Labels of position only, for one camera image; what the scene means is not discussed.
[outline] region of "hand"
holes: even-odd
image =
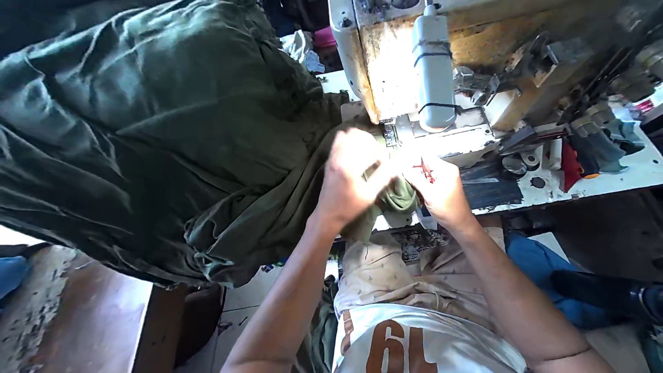
[[[463,192],[460,172],[455,165],[435,156],[411,156],[404,161],[403,175],[424,197],[430,214],[449,230],[457,230],[476,221]],[[431,183],[422,173],[422,159],[433,176]]]
[[[356,128],[339,131],[325,165],[325,179],[316,211],[319,218],[336,233],[364,212],[396,176],[390,162],[380,161],[380,149],[373,136]],[[379,166],[366,181],[363,173],[374,164]]]

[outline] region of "person's right hand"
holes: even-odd
[[[428,166],[434,182],[423,174],[421,160]],[[424,197],[430,214],[449,230],[471,225],[476,219],[463,192],[458,167],[431,155],[412,156],[406,161],[403,176]]]

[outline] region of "printed number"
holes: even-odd
[[[391,337],[387,338],[387,328],[391,330]],[[385,320],[375,326],[371,351],[366,361],[366,373],[381,373],[385,350],[389,351],[387,359],[387,373],[403,373],[405,359],[403,344],[396,338],[405,338],[403,327],[393,320]],[[438,365],[426,362],[424,356],[424,330],[410,328],[410,346],[408,348],[410,373],[435,373]]]

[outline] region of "beige shorts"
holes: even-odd
[[[504,250],[502,228],[484,231]],[[400,244],[389,233],[373,234],[368,245],[348,243],[334,299],[336,316],[362,305],[398,303],[448,313],[496,331],[479,278],[455,240],[421,253],[421,276],[408,272],[401,255]]]

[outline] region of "scissors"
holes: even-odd
[[[424,158],[421,158],[421,165],[414,166],[414,168],[421,167],[421,173],[424,174],[424,176],[430,181],[431,184],[435,182],[435,178],[433,177],[433,174],[431,173],[431,169],[428,168],[426,165],[426,162],[424,162]]]

